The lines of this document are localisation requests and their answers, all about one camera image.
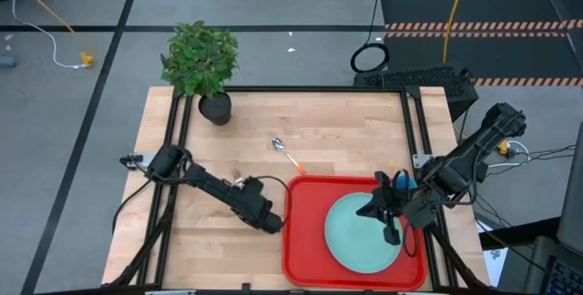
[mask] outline metal spoon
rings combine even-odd
[[[305,174],[306,173],[306,169],[303,168],[303,166],[301,164],[299,164],[298,162],[295,161],[295,159],[293,159],[290,154],[288,154],[288,152],[285,151],[285,146],[283,145],[283,141],[281,141],[281,139],[279,139],[278,137],[275,137],[272,141],[273,143],[273,147],[280,152],[283,152],[283,154],[285,154],[285,156],[287,156],[290,161],[293,163],[293,165],[295,165],[296,168],[298,168],[298,171],[300,171],[300,173]]]

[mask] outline concrete floor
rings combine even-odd
[[[125,0],[45,0],[72,25],[116,25]],[[58,25],[32,0],[18,0],[21,18]],[[204,19],[213,25],[367,25],[373,0],[135,0],[128,25],[174,25]],[[380,25],[380,9],[375,23]],[[0,25],[13,25],[10,3],[0,3]],[[81,45],[56,33],[58,58],[77,64]],[[66,164],[112,38],[84,34],[95,45],[97,65],[63,69],[51,43],[38,33],[0,33],[0,55],[19,60],[0,70],[0,293],[16,294],[35,255]],[[238,33],[237,85],[350,85],[359,32]],[[36,292],[96,287],[109,249],[110,223],[127,171],[118,158],[134,146],[148,87],[161,85],[159,53],[166,33],[125,33],[97,107]],[[378,61],[364,56],[362,64]],[[474,131],[486,110],[506,101],[527,114],[520,140],[531,150],[575,142],[583,120],[580,87],[480,87],[465,130]],[[481,194],[514,224],[555,217],[562,207],[570,159],[516,168],[486,181]]]

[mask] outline orange striped tape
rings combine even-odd
[[[583,86],[583,77],[477,78],[475,86]]]
[[[384,26],[387,30],[431,30],[445,31],[447,22],[413,22],[390,23]],[[490,30],[564,30],[583,27],[583,19],[572,19],[563,22],[453,22],[452,30],[456,31],[490,31]]]
[[[450,32],[450,37],[565,37],[559,32]],[[385,37],[445,37],[443,32],[389,32]]]

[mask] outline plant pot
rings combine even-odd
[[[229,122],[231,107],[230,97],[227,94],[218,93],[212,99],[203,96],[199,101],[200,113],[217,126]]]

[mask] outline teal plate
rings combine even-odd
[[[401,245],[384,241],[384,224],[356,215],[356,210],[373,198],[372,194],[353,193],[336,201],[326,217],[324,234],[332,255],[349,270],[375,273],[389,267],[399,255]],[[403,230],[399,219],[394,219],[403,243]]]

